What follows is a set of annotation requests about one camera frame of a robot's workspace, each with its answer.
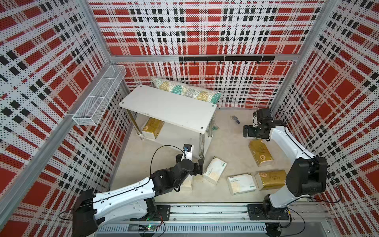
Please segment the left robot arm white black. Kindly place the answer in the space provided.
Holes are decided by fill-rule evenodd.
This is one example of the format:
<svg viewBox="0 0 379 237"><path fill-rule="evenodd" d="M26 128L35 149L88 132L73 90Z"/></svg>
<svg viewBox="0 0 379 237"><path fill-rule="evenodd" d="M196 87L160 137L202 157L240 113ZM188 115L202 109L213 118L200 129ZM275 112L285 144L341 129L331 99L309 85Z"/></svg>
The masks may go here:
<svg viewBox="0 0 379 237"><path fill-rule="evenodd" d="M83 191L73 207L74 237L87 237L99 227L123 219L141 219L158 212L154 198L180 191L180 186L190 175L203 173L204 160L197 163L184 158L167 169L155 171L149 177L123 188L104 193Z"/></svg>

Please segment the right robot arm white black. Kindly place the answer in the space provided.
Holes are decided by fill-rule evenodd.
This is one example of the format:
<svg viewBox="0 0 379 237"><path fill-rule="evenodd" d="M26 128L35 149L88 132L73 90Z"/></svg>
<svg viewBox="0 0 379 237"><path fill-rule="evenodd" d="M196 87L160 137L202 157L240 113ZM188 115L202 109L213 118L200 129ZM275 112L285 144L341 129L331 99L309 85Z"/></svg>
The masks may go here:
<svg viewBox="0 0 379 237"><path fill-rule="evenodd" d="M301 198L325 191L328 166L326 159L306 150L287 131L286 126L245 125L243 136L274 141L291 161L291 168L286 175L286 184L276 193L264 198L262 212L265 218L276 220L283 217L287 220L284 212L288 205Z"/></svg>

